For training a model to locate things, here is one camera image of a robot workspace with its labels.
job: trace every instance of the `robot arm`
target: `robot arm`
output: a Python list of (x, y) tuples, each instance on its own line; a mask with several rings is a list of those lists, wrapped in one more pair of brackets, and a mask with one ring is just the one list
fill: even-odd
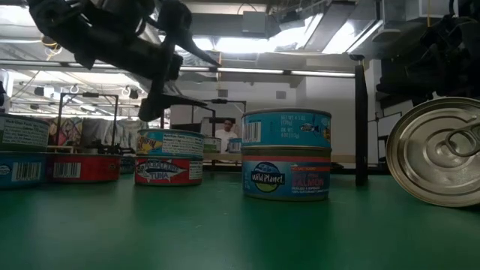
[[(173, 104), (204, 105), (163, 93), (164, 83), (176, 80), (182, 65), (183, 58), (174, 53), (176, 45), (219, 65), (193, 42), (191, 12), (180, 1), (162, 1), (157, 21), (150, 17), (153, 0), (28, 0), (28, 5), (38, 29), (72, 52), (83, 67), (90, 69), (100, 60), (152, 80), (139, 110), (141, 120), (157, 119)], [(161, 45), (138, 37), (146, 23), (166, 32)]]

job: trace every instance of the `red can label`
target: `red can label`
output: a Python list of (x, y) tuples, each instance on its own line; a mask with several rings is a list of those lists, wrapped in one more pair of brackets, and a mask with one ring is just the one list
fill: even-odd
[(201, 160), (138, 157), (135, 166), (135, 182), (139, 184), (195, 185), (202, 182)]
[(108, 182), (119, 180), (120, 157), (62, 155), (52, 159), (49, 178), (54, 182)]

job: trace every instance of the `metal can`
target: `metal can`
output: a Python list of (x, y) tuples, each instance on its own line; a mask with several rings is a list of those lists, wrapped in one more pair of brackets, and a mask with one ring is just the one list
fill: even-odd
[(49, 129), (45, 121), (0, 113), (0, 151), (45, 152)]
[(0, 152), (0, 189), (24, 188), (45, 181), (44, 153)]
[(222, 149), (222, 139), (205, 137), (205, 140), (203, 142), (204, 153), (220, 153)]
[(50, 154), (47, 178), (58, 183), (119, 180), (121, 156), (113, 154)]
[(251, 146), (241, 152), (245, 195), (288, 201), (328, 198), (330, 148)]
[(332, 115), (315, 109), (261, 109), (242, 117), (243, 146), (330, 148)]
[(203, 160), (199, 158), (138, 156), (135, 165), (136, 184), (178, 186), (202, 183)]
[(242, 138), (232, 138), (228, 140), (228, 152), (230, 154), (242, 153)]
[[(480, 117), (478, 100), (448, 97), (411, 109), (394, 126), (387, 142), (388, 168), (398, 184), (414, 197), (438, 206), (480, 203), (480, 156), (450, 151), (446, 137)], [(478, 145), (459, 134), (450, 141), (457, 152)]]
[(185, 130), (139, 130), (136, 153), (163, 157), (203, 158), (204, 136)]

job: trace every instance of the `table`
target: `table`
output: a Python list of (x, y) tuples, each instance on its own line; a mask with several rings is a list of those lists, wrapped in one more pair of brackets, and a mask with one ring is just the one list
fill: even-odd
[(480, 214), (428, 205), (392, 177), (333, 175), (324, 202), (196, 187), (50, 184), (0, 191), (0, 269), (477, 269)]

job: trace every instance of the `wild planet logo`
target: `wild planet logo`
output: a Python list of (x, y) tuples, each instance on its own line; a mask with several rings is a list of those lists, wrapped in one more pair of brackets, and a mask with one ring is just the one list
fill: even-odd
[(250, 180), (262, 192), (276, 191), (280, 185), (285, 185), (285, 174), (269, 162), (261, 162), (255, 166), (250, 174)]

